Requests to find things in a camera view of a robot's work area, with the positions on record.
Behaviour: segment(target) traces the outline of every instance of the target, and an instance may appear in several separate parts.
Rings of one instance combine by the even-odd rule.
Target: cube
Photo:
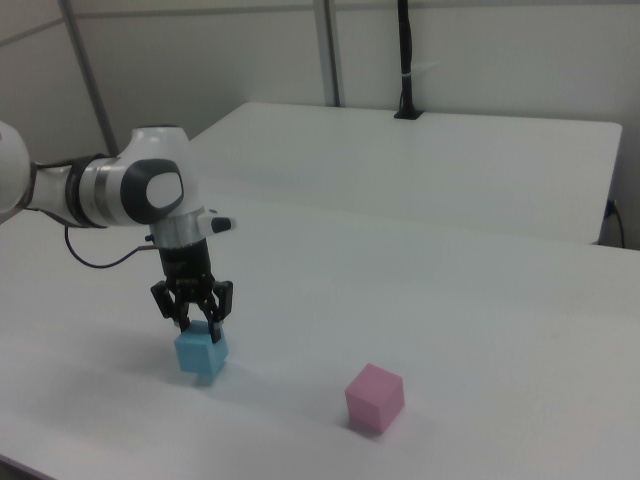
[[[212,343],[207,322],[192,321],[189,328],[174,342],[180,370],[198,375],[216,376],[229,353],[224,332],[220,330],[220,334],[220,340]]]
[[[345,390],[349,419],[377,433],[404,407],[402,377],[368,363]]]

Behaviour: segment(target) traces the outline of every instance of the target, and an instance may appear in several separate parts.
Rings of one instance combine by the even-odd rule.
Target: black cable
[[[127,253],[124,257],[122,257],[120,260],[116,260],[113,263],[107,263],[106,265],[95,265],[93,263],[89,263],[87,262],[85,259],[83,259],[80,255],[78,255],[76,253],[76,251],[73,249],[73,247],[71,246],[71,241],[69,240],[69,227],[67,227],[65,225],[64,227],[64,241],[67,244],[67,248],[69,249],[69,252],[71,253],[71,255],[73,255],[73,258],[75,258],[76,260],[78,260],[81,264],[90,267],[90,268],[98,268],[98,269],[105,269],[105,268],[111,268],[111,267],[115,267],[116,265],[120,265],[122,262],[124,262],[125,260],[127,260],[129,257],[131,257],[132,255],[134,255],[135,253],[144,251],[144,250],[158,250],[158,247],[156,246],[152,246],[152,245],[140,245],[139,247],[131,250],[129,253]]]
[[[616,218],[618,219],[618,226],[620,227],[620,245],[622,248],[627,248],[624,241],[624,227],[622,226],[622,218],[620,218],[620,212],[618,211],[618,207],[616,207],[615,203],[611,207],[611,213],[615,213]]]

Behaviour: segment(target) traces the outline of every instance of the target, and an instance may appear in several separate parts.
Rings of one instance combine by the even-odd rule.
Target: white desk
[[[577,243],[598,240],[611,123],[246,104],[193,140],[208,188]]]
[[[0,229],[2,454],[68,480],[637,477],[636,252],[205,199],[239,221],[211,242],[236,287],[212,385],[178,371],[154,253],[96,272],[43,215]],[[145,232],[73,233],[106,260]],[[345,426],[367,362],[405,379],[378,438]]]

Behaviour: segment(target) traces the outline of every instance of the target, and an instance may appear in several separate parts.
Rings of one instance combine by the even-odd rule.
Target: white wall
[[[346,106],[397,108],[393,3],[337,2]],[[611,196],[640,248],[640,5],[412,8],[410,18],[414,66],[431,65],[414,79],[421,107],[621,123]]]
[[[141,124],[193,137],[247,101],[326,103],[312,0],[72,6],[121,148]]]
[[[105,150],[55,1],[0,1],[0,119],[38,163]]]

